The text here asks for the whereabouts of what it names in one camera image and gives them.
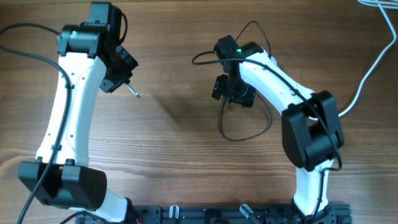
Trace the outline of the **Galaxy S25 smartphone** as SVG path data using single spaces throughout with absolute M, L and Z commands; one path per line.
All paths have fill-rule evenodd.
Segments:
M 140 98 L 140 94 L 138 93 L 137 90 L 135 90 L 129 83 L 125 84 L 127 86 L 127 88 L 137 97 Z

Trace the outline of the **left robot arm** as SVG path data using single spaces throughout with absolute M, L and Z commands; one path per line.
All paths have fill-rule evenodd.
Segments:
M 19 167 L 21 182 L 45 206 L 70 209 L 103 223 L 137 223 L 132 202 L 108 189 L 103 171 L 89 167 L 88 139 L 99 91 L 128 85 L 137 61 L 123 47 L 125 14 L 93 2 L 80 25 L 57 36 L 60 73 L 46 135 L 32 162 Z

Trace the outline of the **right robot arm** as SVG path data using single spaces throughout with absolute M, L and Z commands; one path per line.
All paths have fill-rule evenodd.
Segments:
M 284 152 L 296 167 L 294 205 L 307 223 L 319 220 L 328 206 L 328 174 L 342 167 L 344 138 L 334 97 L 294 81 L 255 42 L 238 45 L 227 35 L 213 51 L 224 73 L 216 79 L 212 97 L 250 108 L 260 93 L 272 104 L 281 116 Z

